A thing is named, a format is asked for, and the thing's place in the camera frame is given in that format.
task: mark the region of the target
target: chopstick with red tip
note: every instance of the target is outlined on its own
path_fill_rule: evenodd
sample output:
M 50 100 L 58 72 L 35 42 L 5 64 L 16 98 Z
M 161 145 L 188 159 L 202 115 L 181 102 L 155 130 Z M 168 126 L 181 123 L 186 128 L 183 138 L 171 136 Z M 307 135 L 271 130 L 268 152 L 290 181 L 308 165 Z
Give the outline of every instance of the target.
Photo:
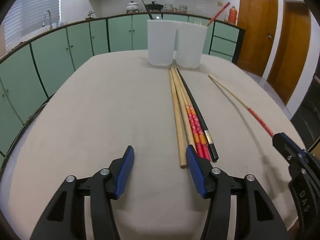
M 249 113 L 261 124 L 261 126 L 266 130 L 266 132 L 273 138 L 275 135 L 274 132 L 265 124 L 265 122 L 248 106 L 242 101 L 238 96 L 236 96 L 229 88 L 227 88 L 225 85 L 223 85 L 219 80 L 217 80 L 214 76 L 208 75 L 210 79 L 217 85 L 219 84 L 222 86 L 225 90 L 229 92 L 230 95 L 232 95 L 243 107 L 245 107 Z
M 218 18 L 218 16 L 230 5 L 230 2 L 227 2 L 225 6 L 223 6 L 221 8 L 220 11 L 217 12 L 217 14 L 215 16 L 213 16 L 210 21 L 207 23 L 207 27 L 209 27 L 209 25 L 215 20 Z

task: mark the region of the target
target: table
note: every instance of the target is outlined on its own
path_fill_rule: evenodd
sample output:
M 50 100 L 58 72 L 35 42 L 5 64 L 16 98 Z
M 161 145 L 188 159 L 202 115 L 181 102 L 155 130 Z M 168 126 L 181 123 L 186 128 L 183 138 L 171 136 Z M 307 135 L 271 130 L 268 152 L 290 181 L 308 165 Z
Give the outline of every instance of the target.
M 253 174 L 289 227 L 297 214 L 288 163 L 260 124 L 207 74 L 236 92 L 275 133 L 285 132 L 303 148 L 290 121 L 254 80 L 226 60 L 203 55 L 198 69 L 180 71 L 218 151 L 213 166 L 231 176 Z M 125 193 L 112 202 L 122 239 L 200 239 L 209 200 L 196 193 L 189 170 L 179 168 L 168 68 L 149 65 L 145 50 L 92 57 L 41 112 L 12 176 L 8 208 L 18 236 L 29 239 L 68 175 L 90 177 L 122 157 L 128 145 L 135 151 L 132 173 Z M 232 197 L 230 236 L 235 212 Z M 88 220 L 86 226 L 93 239 Z

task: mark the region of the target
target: window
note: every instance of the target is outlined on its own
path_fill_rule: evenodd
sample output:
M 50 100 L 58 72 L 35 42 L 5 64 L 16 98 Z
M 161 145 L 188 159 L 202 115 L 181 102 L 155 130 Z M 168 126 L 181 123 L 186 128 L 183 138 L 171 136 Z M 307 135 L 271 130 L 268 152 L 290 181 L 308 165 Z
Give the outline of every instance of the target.
M 59 0 L 16 0 L 2 23 L 6 46 L 40 29 L 46 10 L 50 10 L 53 23 L 60 19 Z

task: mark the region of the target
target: kitchen counter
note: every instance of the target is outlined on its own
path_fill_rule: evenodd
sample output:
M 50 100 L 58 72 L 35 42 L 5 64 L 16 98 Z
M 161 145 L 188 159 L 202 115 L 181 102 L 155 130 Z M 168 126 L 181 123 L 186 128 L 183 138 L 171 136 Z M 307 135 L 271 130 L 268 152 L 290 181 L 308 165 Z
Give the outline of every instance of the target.
M 260 124 L 207 74 L 236 91 L 275 133 L 285 132 L 304 148 L 295 128 L 253 79 L 226 60 L 202 55 L 198 69 L 180 71 L 219 154 L 212 165 L 240 178 L 253 174 L 289 227 L 297 214 L 288 163 Z M 112 201 L 121 238 L 199 239 L 210 200 L 197 194 L 189 170 L 179 168 L 168 68 L 149 65 L 146 50 L 92 57 L 41 112 L 21 149 L 6 207 L 18 236 L 30 238 L 68 175 L 92 176 L 128 145 L 135 151 L 133 169 L 125 193 Z M 235 203 L 232 197 L 229 235 Z
M 193 17 L 199 17 L 199 18 L 204 18 L 204 19 L 210 19 L 206 16 L 201 16 L 201 15 L 197 15 L 197 14 L 190 14 L 190 13 L 180 13 L 180 12 L 152 12 L 152 13 L 155 13 L 155 14 L 176 14 L 176 15 L 186 15 L 186 16 L 193 16 Z M 82 20 L 82 21 L 78 21 L 78 22 L 72 22 L 72 23 L 69 23 L 69 24 L 66 24 L 66 25 L 63 25 L 61 27 L 58 27 L 58 28 L 54 28 L 53 30 L 49 30 L 48 29 L 48 26 L 46 26 L 46 30 L 41 32 L 41 29 L 39 30 L 35 30 L 33 33 L 36 33 L 37 35 L 35 35 L 34 37 L 26 40 L 26 41 L 22 41 L 20 42 L 17 46 L 15 46 L 13 49 L 11 49 L 10 51 L 8 51 L 6 54 L 2 55 L 0 57 L 0 63 L 3 62 L 4 60 L 6 60 L 9 56 L 11 56 L 12 54 L 14 54 L 17 50 L 23 48 L 24 46 L 26 46 L 27 44 L 33 42 L 34 40 L 36 39 L 39 39 L 41 38 L 42 36 L 45 36 L 49 33 L 52 33 L 52 32 L 55 32 L 55 31 L 58 31 L 62 28 L 66 28 L 68 26 L 72 26 L 72 25 L 77 25 L 77 24 L 81 24 L 81 23 L 86 23 L 86 22 L 91 22 L 91 21 L 98 21 L 98 20 L 102 20 L 102 19 L 110 19 L 110 18 L 115 18 L 115 17 L 121 17 L 121 16 L 128 16 L 128 15 L 138 15 L 138 14 L 147 14 L 147 12 L 136 12 L 136 13 L 122 13 L 122 14 L 117 14 L 117 15 L 113 15 L 113 16 L 109 16 L 109 17 L 101 17 L 101 18 L 90 18 L 90 19 L 85 19 L 85 20 Z M 224 23 L 224 24 L 227 24 L 227 25 L 230 25 L 232 27 L 236 27 L 238 29 L 241 29 L 239 28 L 238 26 L 236 25 L 233 25 L 233 24 L 230 24 L 230 23 L 227 23 L 227 22 L 224 22 L 224 21 L 220 21 L 220 20 L 216 20 L 216 22 L 221 22 L 221 23 Z

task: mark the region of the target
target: drawer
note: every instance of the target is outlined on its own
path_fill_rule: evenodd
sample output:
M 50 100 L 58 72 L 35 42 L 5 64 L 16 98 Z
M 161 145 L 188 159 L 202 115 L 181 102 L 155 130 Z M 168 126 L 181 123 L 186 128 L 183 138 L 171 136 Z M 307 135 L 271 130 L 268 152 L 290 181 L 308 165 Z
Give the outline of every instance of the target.
M 216 52 L 222 52 L 233 57 L 233 54 L 236 49 L 236 43 L 232 41 L 226 41 L 224 39 L 213 37 L 211 50 Z
M 221 54 L 221 53 L 218 53 L 218 52 L 215 52 L 215 51 L 210 51 L 210 55 L 211 56 L 220 57 L 220 58 L 226 59 L 227 61 L 232 62 L 232 57 L 227 56 L 225 54 Z
M 216 22 L 214 25 L 214 36 L 225 38 L 230 41 L 237 42 L 239 29 L 227 24 Z

